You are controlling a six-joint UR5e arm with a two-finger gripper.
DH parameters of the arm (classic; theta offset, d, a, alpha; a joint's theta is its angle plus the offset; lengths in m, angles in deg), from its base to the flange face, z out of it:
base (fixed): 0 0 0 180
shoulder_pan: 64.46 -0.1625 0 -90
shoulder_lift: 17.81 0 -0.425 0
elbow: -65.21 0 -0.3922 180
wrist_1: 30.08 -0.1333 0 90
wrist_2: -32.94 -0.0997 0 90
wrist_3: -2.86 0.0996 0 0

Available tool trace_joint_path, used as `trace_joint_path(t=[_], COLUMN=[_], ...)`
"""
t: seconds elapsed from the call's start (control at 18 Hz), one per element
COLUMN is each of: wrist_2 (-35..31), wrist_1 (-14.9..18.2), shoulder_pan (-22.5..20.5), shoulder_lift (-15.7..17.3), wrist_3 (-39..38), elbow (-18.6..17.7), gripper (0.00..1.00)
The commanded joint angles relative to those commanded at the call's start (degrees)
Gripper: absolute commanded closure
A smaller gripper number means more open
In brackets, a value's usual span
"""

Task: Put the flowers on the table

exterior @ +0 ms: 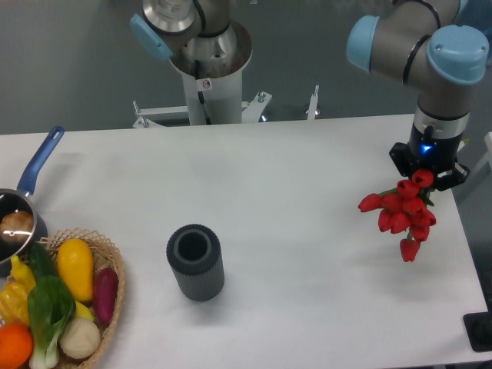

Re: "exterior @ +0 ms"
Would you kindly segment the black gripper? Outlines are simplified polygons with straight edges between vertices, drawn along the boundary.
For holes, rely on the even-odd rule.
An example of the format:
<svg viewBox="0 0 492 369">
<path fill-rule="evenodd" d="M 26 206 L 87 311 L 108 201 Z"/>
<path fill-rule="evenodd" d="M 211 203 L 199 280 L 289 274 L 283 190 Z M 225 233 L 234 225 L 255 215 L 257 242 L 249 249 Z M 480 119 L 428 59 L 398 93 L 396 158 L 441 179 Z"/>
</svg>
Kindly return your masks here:
<svg viewBox="0 0 492 369">
<path fill-rule="evenodd" d="M 436 175 L 437 191 L 462 185 L 470 169 L 457 162 L 457 152 L 467 123 L 468 114 L 449 119 L 415 113 L 408 143 L 396 142 L 389 151 L 400 175 L 409 178 L 426 168 Z"/>
</svg>

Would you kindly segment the right robot arm blue caps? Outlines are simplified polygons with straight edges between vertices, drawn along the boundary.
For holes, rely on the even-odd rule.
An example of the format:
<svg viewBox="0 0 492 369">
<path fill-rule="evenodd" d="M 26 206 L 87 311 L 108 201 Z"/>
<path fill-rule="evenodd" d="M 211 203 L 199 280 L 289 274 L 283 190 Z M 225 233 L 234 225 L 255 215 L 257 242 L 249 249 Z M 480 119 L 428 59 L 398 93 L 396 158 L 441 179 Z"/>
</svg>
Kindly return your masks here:
<svg viewBox="0 0 492 369">
<path fill-rule="evenodd" d="M 387 18 L 360 18 L 347 39 L 347 60 L 419 92 L 411 133 L 389 155 L 404 177 L 419 169 L 438 191 L 463 184 L 470 171 L 457 161 L 489 42 L 483 32 L 455 25 L 465 1 L 405 1 Z"/>
</svg>

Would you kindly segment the left robot arm silver base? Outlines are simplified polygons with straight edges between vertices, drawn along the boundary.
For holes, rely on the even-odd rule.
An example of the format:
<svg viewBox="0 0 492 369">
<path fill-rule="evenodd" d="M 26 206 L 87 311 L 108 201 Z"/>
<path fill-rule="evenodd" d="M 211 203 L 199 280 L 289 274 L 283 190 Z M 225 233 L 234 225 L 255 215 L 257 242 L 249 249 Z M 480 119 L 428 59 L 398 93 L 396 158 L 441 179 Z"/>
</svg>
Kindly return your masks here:
<svg viewBox="0 0 492 369">
<path fill-rule="evenodd" d="M 196 79 L 229 76 L 252 56 L 251 36 L 231 18 L 229 1 L 143 1 L 130 28 L 147 53 Z"/>
</svg>

